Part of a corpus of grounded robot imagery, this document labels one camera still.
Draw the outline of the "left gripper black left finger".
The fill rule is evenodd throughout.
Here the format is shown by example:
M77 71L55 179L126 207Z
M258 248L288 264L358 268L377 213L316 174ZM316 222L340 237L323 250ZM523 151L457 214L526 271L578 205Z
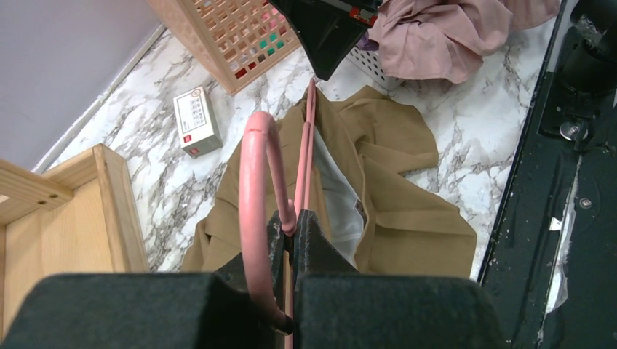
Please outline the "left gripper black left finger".
M27 294L3 348L280 348L244 290L242 259L214 273L64 273Z

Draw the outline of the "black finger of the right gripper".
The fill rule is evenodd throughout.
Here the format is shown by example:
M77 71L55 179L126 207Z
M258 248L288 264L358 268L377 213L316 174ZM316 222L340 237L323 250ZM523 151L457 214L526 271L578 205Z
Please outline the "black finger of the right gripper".
M271 0L300 40L317 78L328 80L378 17L380 0Z

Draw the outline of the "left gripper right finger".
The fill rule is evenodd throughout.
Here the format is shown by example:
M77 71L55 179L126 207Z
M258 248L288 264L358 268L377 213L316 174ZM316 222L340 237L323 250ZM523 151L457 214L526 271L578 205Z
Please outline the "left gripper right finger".
M303 210L295 234L296 348L505 348L486 292L456 277L359 273Z

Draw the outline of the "pink wire hanger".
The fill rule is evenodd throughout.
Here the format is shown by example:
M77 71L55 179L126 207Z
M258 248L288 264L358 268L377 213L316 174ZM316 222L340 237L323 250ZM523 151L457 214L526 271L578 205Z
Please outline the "pink wire hanger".
M250 299L264 321L284 335L284 347L293 348L295 271L293 238L300 211L310 203L311 168L316 109L316 82L311 80L306 100L306 120L300 139L295 196L289 199L284 177L282 148L274 117L264 111L251 115L242 138L239 170L239 232L245 281ZM272 284L266 232L266 180L271 178L279 210L279 235L288 248L283 253L283 297L278 300Z

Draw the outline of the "brown skirt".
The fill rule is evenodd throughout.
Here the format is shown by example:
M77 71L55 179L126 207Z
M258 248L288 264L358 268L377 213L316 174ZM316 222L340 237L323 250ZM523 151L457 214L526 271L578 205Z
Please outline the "brown skirt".
M295 196L302 98L276 122L289 199ZM196 226L184 271L213 271L241 250L241 147L228 161L210 213ZM477 243L456 206L405 179L437 165L434 136L411 105L362 87L342 101L316 94L308 209L338 251L363 273L468 278ZM266 180L266 222L278 210Z

